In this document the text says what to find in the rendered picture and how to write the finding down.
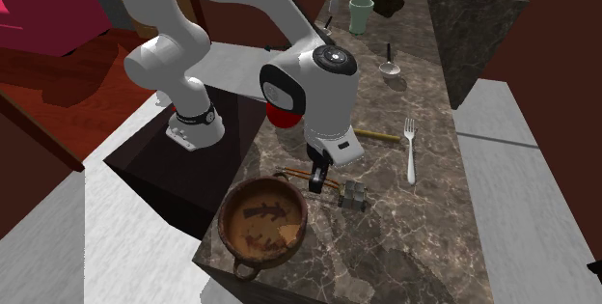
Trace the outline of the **red tomato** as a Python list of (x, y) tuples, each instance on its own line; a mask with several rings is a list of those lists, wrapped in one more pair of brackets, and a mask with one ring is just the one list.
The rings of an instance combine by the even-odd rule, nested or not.
[(291, 128), (303, 118), (302, 114), (280, 109), (269, 102), (266, 103), (266, 116), (278, 128)]

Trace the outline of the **yellow wooden stick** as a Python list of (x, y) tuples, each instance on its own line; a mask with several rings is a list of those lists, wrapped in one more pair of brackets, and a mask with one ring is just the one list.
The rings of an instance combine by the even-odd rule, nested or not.
[(400, 137), (395, 136), (395, 135), (390, 135), (390, 134), (373, 132), (373, 131), (368, 131), (368, 130), (363, 130), (363, 129), (358, 129), (358, 128), (353, 129), (353, 131), (358, 136), (368, 137), (368, 138), (382, 140), (382, 141), (399, 142), (401, 140)]

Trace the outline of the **silver fork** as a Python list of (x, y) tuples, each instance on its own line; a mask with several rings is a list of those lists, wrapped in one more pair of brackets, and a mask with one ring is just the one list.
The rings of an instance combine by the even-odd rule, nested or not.
[(411, 185), (416, 183), (416, 171), (414, 160), (414, 137), (416, 134), (415, 121), (407, 118), (404, 123), (404, 136), (408, 141), (407, 180)]

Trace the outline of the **dark robot stand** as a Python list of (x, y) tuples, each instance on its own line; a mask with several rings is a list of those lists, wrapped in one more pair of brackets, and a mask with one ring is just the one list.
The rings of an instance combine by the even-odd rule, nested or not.
[(265, 119), (265, 103), (206, 88), (225, 126), (215, 145), (193, 152), (166, 134), (168, 105), (104, 162), (171, 226), (204, 237)]

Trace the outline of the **pale green cup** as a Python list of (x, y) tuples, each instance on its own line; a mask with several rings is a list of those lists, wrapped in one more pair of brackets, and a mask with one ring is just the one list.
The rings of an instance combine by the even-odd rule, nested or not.
[(373, 10), (372, 0), (350, 0), (348, 4), (350, 12), (349, 32), (354, 35), (362, 35), (366, 32), (367, 22)]

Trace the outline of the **pink sofa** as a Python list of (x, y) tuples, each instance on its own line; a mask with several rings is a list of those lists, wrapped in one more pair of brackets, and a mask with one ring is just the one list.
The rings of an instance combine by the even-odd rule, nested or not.
[(0, 47), (64, 56), (108, 31), (97, 0), (0, 0)]

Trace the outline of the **orange-handled metal kitchen tool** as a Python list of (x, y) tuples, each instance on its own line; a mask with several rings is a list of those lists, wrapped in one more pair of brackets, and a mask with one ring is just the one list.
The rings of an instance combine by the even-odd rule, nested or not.
[(317, 168), (313, 173), (296, 170), (288, 167), (276, 167), (279, 173), (308, 180), (312, 192), (317, 193), (318, 186), (327, 186), (338, 192), (338, 207), (350, 208), (364, 212), (368, 206), (368, 189), (361, 182), (347, 180), (343, 183), (324, 178), (321, 170)]

